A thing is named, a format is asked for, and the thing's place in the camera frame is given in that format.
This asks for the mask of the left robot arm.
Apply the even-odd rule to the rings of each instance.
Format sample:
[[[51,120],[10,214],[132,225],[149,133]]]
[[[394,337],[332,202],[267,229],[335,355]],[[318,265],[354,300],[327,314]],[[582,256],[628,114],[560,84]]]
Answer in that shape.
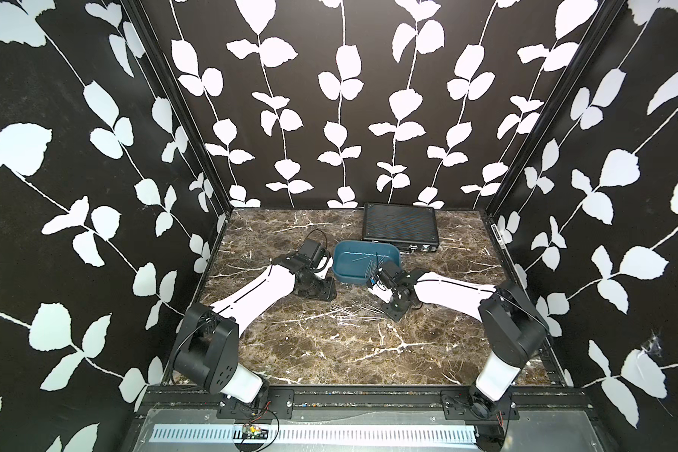
[[[254,320],[295,290],[307,297],[318,295],[322,301],[336,296],[328,275],[331,257],[322,258],[317,269],[292,270],[288,263],[278,260],[235,294],[211,306],[196,303],[189,307],[169,355],[169,372],[179,372],[211,395],[222,394],[254,406],[265,403],[269,385],[239,363],[239,338]]]

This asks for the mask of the teal plastic storage box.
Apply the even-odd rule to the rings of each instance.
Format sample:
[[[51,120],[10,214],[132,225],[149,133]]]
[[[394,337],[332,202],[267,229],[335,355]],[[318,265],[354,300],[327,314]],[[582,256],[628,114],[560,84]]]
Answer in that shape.
[[[388,261],[401,265],[400,251],[391,244],[340,241],[333,251],[333,276],[339,283],[365,286],[377,268]]]

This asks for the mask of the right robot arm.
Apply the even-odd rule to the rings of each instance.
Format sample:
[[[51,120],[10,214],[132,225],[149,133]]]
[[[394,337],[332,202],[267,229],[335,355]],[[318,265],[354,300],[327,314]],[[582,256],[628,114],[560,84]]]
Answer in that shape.
[[[424,269],[407,272],[387,261],[368,276],[366,286],[382,300],[384,316],[395,322],[421,304],[439,305],[481,322],[491,353],[463,402],[478,419],[498,414],[499,402],[549,333],[525,290],[512,281],[474,284]]]

